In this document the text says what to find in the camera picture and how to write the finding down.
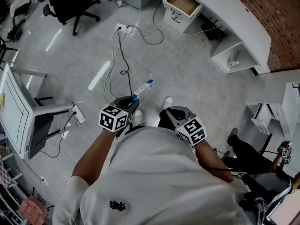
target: drawer handle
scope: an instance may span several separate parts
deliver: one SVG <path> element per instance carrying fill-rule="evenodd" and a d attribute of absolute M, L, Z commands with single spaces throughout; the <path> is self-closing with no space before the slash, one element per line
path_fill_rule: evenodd
<path fill-rule="evenodd" d="M 176 18 L 178 18 L 178 17 L 175 17 L 175 18 L 172 17 L 172 19 L 173 19 L 175 22 L 180 23 L 180 22 L 176 21 Z"/>
<path fill-rule="evenodd" d="M 173 12 L 172 15 L 176 14 L 176 15 L 178 15 L 178 16 L 181 16 L 181 13 L 175 13 L 175 11 L 176 11 L 175 9 L 173 10 L 173 9 L 171 8 L 171 11 Z"/>

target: white sneaker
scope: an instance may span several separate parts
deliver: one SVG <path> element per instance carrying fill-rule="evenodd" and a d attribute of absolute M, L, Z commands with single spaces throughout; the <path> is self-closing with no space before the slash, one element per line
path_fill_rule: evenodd
<path fill-rule="evenodd" d="M 173 107 L 173 98 L 166 97 L 163 103 L 163 109 L 167 109 L 168 107 Z"/>
<path fill-rule="evenodd" d="M 142 110 L 136 110 L 135 112 L 135 124 L 138 126 L 140 124 L 145 123 L 145 115 Z"/>

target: outlet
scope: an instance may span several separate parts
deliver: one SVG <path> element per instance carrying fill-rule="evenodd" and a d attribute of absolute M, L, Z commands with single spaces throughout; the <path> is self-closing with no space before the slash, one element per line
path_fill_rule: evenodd
<path fill-rule="evenodd" d="M 41 176 L 42 181 L 45 183 L 45 185 L 49 185 L 49 183 Z"/>
<path fill-rule="evenodd" d="M 121 27 L 121 31 L 122 32 L 126 32 L 126 33 L 131 33 L 132 31 L 132 27 L 128 27 L 126 25 L 123 25 L 121 23 L 118 23 L 116 26 L 115 26 L 115 29 L 117 30 L 119 27 Z"/>
<path fill-rule="evenodd" d="M 77 118 L 80 124 L 83 124 L 85 122 L 85 117 L 83 116 L 82 112 L 79 110 L 78 106 L 74 106 L 72 108 L 72 111 L 76 112 L 74 116 Z"/>

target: black logo on shirt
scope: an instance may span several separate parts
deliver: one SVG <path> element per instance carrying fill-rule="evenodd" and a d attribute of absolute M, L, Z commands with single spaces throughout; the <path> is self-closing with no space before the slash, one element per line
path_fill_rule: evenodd
<path fill-rule="evenodd" d="M 109 201 L 109 207 L 114 209 L 114 210 L 118 209 L 119 211 L 123 211 L 126 208 L 125 205 L 126 204 L 122 203 L 122 202 L 117 203 L 116 201 Z"/>

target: brown shoe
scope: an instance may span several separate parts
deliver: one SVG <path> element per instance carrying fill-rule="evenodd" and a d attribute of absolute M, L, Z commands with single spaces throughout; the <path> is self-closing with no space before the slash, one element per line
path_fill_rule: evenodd
<path fill-rule="evenodd" d="M 222 161 L 225 159 L 225 158 L 229 158 L 230 157 L 230 151 L 228 150 L 224 156 L 222 157 Z"/>
<path fill-rule="evenodd" d="M 230 138 L 232 137 L 232 136 L 235 136 L 235 135 L 237 135 L 238 134 L 238 129 L 235 127 L 232 131 L 231 131 L 231 133 L 230 133 L 230 135 L 229 135 L 229 137 L 228 137 L 228 139 L 227 139 L 227 143 L 231 146 L 231 141 L 230 141 Z"/>

